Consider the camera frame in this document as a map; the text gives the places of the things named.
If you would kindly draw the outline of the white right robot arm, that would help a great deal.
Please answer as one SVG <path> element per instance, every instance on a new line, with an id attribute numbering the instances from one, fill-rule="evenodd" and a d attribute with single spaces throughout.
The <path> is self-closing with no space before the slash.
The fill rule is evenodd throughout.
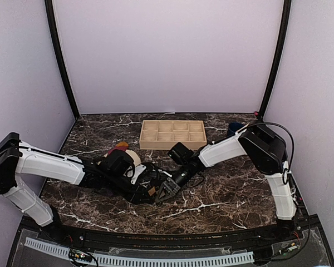
<path id="1" fill-rule="evenodd" d="M 207 144 L 196 152 L 178 142 L 168 155 L 180 168 L 161 184 L 155 202 L 174 197 L 197 173 L 247 155 L 271 188 L 277 217 L 273 237 L 278 241 L 287 240 L 294 233 L 297 212 L 296 188 L 289 178 L 293 157 L 287 155 L 285 140 L 269 126 L 266 122 L 249 123 L 236 130 L 234 135 Z"/>

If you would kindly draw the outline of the brown beige argyle sock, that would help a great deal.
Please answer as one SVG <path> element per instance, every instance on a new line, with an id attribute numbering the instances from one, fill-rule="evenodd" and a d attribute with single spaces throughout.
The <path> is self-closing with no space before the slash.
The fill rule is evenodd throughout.
<path id="1" fill-rule="evenodd" d="M 149 194 L 150 196 L 153 196 L 155 193 L 156 193 L 156 188 L 155 188 L 155 186 L 151 187 L 151 188 L 148 190 L 148 194 Z"/>

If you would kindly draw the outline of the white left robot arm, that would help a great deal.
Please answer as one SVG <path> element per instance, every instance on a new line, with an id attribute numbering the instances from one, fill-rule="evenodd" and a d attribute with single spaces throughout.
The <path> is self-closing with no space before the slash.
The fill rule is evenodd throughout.
<path id="1" fill-rule="evenodd" d="M 0 195 L 30 216 L 56 243 L 67 238 L 56 209 L 43 202 L 24 183 L 22 174 L 48 177 L 94 190 L 109 189 L 133 204 L 154 203 L 159 176 L 154 175 L 149 189 L 133 184 L 149 167 L 137 154 L 120 143 L 105 156 L 83 159 L 38 149 L 23 142 L 19 134 L 9 133 L 0 142 Z"/>

